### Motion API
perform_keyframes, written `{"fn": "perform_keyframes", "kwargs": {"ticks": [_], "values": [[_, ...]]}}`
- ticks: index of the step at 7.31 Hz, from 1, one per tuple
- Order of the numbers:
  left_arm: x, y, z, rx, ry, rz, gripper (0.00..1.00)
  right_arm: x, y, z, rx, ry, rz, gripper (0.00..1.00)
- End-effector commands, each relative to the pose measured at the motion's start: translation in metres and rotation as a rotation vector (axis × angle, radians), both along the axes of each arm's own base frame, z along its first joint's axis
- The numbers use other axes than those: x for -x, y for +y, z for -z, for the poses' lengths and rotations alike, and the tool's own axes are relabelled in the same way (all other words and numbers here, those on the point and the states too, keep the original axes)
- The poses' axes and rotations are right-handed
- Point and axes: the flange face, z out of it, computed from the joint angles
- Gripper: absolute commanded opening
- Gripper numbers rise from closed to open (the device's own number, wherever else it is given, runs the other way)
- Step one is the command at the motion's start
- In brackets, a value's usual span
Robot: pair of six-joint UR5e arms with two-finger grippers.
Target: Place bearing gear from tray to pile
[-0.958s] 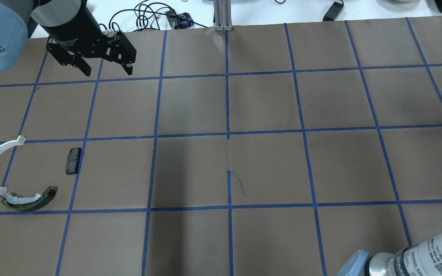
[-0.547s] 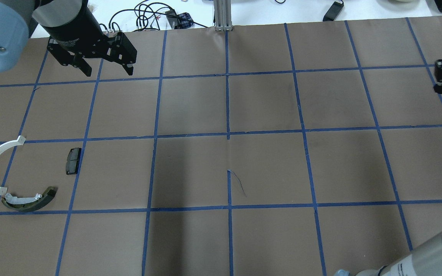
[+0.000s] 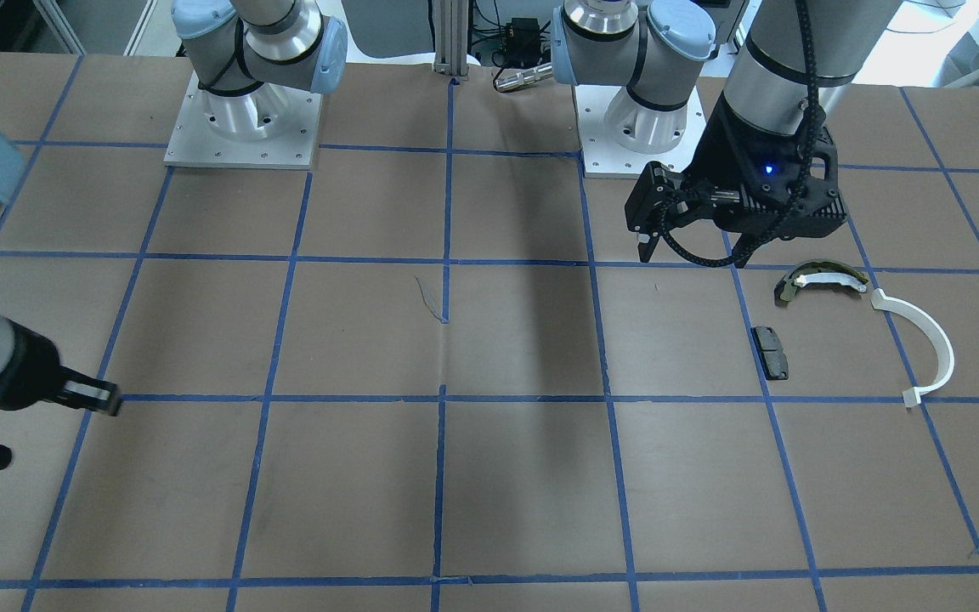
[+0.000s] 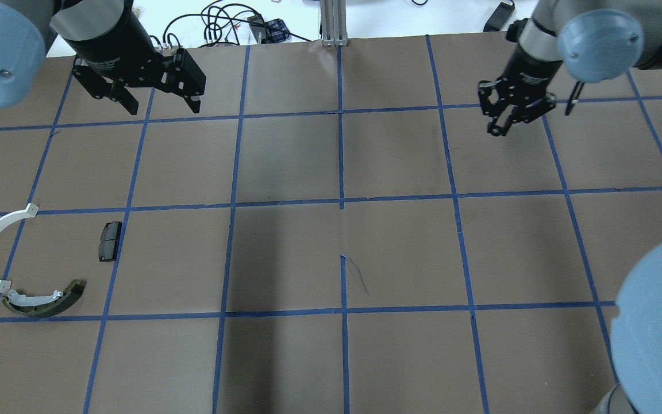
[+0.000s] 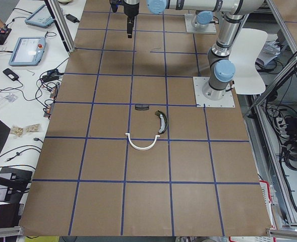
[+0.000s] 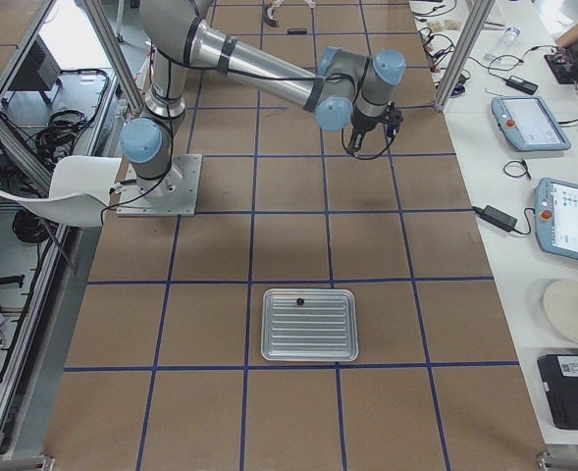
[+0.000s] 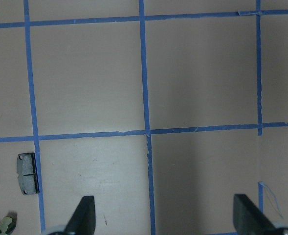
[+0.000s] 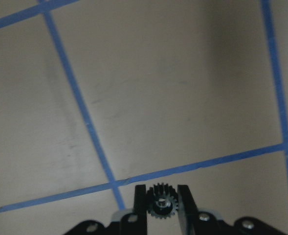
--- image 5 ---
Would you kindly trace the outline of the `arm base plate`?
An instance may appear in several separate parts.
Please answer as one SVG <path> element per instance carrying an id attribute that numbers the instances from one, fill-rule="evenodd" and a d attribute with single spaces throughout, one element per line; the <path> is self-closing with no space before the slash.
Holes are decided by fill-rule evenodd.
<path id="1" fill-rule="evenodd" d="M 201 25 L 199 23 L 193 24 L 195 14 L 185 14 L 186 32 L 192 34 L 216 34 L 216 26 L 214 23 Z"/>
<path id="2" fill-rule="evenodd" d="M 224 90 L 214 90 L 209 86 L 209 77 L 193 77 L 197 107 L 235 108 L 229 84 Z"/>

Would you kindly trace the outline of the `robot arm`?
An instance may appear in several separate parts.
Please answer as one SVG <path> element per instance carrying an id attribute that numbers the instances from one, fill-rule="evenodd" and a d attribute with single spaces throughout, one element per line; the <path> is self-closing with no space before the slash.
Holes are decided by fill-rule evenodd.
<path id="1" fill-rule="evenodd" d="M 218 24 L 218 21 L 214 20 L 214 15 L 211 11 L 195 11 L 191 24 L 195 28 L 202 28 L 208 24 Z"/>
<path id="2" fill-rule="evenodd" d="M 224 19 L 216 42 L 208 52 L 211 76 L 203 86 L 203 95 L 210 100 L 221 99 L 235 74 L 234 64 L 228 60 L 231 47 L 244 25 L 245 18 L 263 1 L 146 1 L 149 11 L 161 14 L 166 9 L 224 12 Z"/>

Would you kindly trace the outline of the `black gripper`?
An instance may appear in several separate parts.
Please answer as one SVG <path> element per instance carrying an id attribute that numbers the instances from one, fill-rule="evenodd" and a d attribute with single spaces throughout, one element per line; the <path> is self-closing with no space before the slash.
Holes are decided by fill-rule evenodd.
<path id="1" fill-rule="evenodd" d="M 139 14 L 139 0 L 124 0 L 124 13 L 127 17 L 127 37 L 132 38 L 134 28 L 134 18 Z"/>

